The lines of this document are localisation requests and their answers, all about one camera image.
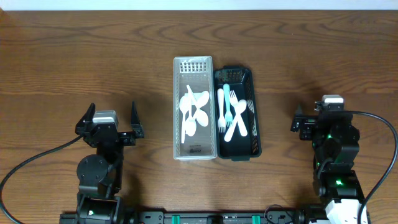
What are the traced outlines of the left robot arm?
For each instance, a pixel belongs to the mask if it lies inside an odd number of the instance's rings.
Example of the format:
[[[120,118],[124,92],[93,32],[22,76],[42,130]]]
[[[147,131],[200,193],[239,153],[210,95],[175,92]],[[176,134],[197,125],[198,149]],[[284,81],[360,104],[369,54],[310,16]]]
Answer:
[[[124,148],[134,146],[144,137],[136,104],[131,106],[131,131],[118,131],[118,117],[114,110],[97,111],[91,104],[77,122],[75,133],[96,149],[95,154],[84,157],[76,174],[78,207],[73,223],[137,223],[132,208],[124,208],[121,190]]]

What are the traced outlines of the white fork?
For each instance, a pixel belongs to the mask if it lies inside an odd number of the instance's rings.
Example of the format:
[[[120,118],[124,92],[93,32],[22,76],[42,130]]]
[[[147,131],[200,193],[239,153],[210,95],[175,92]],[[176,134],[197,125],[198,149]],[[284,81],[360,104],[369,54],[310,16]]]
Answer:
[[[220,133],[224,133],[226,131],[226,120],[224,118],[224,91],[222,88],[217,90],[217,99],[218,99],[218,129]]]

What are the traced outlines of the pale green plastic fork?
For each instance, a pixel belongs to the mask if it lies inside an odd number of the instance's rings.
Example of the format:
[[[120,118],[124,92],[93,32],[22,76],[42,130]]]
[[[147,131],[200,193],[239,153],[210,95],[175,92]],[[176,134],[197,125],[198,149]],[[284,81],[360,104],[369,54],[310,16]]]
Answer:
[[[226,126],[230,127],[233,122],[233,115],[230,110],[230,99],[229,99],[230,86],[227,83],[223,85],[223,91],[224,91],[224,100],[226,106],[226,113],[225,113]]]

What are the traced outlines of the white spoon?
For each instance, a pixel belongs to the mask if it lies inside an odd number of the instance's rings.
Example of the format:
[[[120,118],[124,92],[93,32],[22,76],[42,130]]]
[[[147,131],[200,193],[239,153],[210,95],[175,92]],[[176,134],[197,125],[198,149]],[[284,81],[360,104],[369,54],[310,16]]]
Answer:
[[[190,85],[187,85],[187,90],[188,90],[188,93],[190,94],[190,97],[191,97],[193,103],[194,103],[195,99],[194,99],[194,96],[193,96],[192,89],[190,88]],[[195,113],[194,113],[194,115],[193,115],[193,118],[196,119],[197,122],[198,122],[201,126],[203,126],[203,127],[208,126],[208,122],[209,122],[209,120],[208,120],[208,115],[207,115],[206,112],[203,111],[202,109],[199,110],[199,111],[197,111],[197,108],[196,108],[196,111],[195,111]]]
[[[208,91],[203,91],[201,93],[193,93],[194,96],[194,104],[197,108],[197,111],[201,110],[202,107],[204,107],[210,98],[210,94]]]
[[[180,99],[179,108],[182,112],[182,133],[181,133],[181,143],[185,143],[185,136],[187,135],[185,132],[185,121],[186,121],[186,114],[188,112],[188,106],[192,105],[190,98],[188,96],[182,96]]]
[[[192,106],[188,106],[188,118],[185,121],[185,132],[188,136],[192,137],[195,135],[197,130],[197,124],[192,116]]]
[[[244,110],[246,109],[246,105],[247,105],[246,100],[239,100],[236,106],[234,106],[236,114],[233,119],[232,125],[228,128],[224,136],[225,142],[230,142],[230,140],[232,139],[236,125],[238,124],[238,121],[241,119],[241,113],[243,113]]]

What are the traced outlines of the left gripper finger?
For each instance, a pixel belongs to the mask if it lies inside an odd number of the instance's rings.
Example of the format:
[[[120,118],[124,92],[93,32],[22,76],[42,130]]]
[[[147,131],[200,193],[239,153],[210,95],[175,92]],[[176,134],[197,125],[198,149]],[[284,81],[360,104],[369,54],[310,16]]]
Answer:
[[[134,131],[135,138],[144,138],[144,128],[142,127],[142,124],[140,122],[137,110],[136,110],[136,104],[133,101],[132,106],[131,106],[131,122],[130,122],[131,128]]]
[[[76,134],[84,134],[91,130],[93,125],[93,117],[95,115],[95,104],[91,103],[86,111],[86,113],[82,116],[82,118],[77,122],[75,126]]]

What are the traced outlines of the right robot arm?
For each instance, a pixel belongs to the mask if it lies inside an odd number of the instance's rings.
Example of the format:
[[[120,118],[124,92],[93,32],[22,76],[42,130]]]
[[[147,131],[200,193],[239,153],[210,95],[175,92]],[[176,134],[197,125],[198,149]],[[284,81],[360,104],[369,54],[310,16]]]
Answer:
[[[306,205],[295,223],[370,223],[365,196],[353,170],[359,152],[359,130],[341,103],[316,102],[317,115],[305,115],[298,107],[291,131],[311,141],[314,151],[313,188],[319,204]]]

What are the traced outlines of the white fork diagonal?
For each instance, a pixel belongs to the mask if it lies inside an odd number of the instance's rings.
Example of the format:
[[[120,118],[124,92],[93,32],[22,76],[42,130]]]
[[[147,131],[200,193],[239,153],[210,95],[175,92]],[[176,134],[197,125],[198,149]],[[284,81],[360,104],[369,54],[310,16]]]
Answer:
[[[246,137],[248,135],[248,131],[246,129],[246,125],[243,121],[241,114],[246,110],[247,102],[246,100],[238,100],[234,90],[229,92],[229,99],[235,110],[234,120],[238,124],[240,135],[242,137]]]

